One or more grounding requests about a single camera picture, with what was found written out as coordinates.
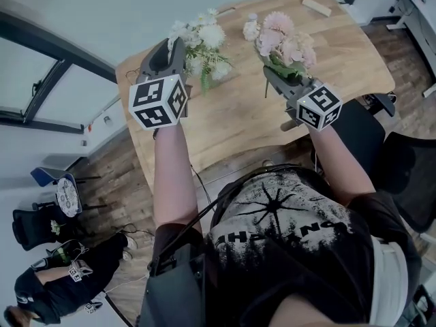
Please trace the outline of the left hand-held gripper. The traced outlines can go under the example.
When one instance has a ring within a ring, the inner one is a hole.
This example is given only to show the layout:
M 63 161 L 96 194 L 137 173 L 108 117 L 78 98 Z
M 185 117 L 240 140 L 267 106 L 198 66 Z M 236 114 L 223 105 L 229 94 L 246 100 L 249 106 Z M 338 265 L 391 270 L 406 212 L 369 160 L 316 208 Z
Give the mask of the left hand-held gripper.
M 189 99 L 185 88 L 185 43 L 177 38 L 156 45 L 140 65 L 136 83 L 129 88 L 128 110 L 143 129 L 176 125 Z

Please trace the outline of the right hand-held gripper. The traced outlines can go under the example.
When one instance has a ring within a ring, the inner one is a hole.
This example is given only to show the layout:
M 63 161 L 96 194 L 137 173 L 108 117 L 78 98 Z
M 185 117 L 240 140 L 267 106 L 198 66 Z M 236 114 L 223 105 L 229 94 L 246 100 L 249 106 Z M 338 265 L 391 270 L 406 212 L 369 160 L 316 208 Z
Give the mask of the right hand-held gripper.
M 306 125 L 321 131 L 338 119 L 343 100 L 328 84 L 317 78 L 284 78 L 267 66 L 264 76 L 266 85 L 285 99 L 285 112 L 292 120 L 292 127 Z

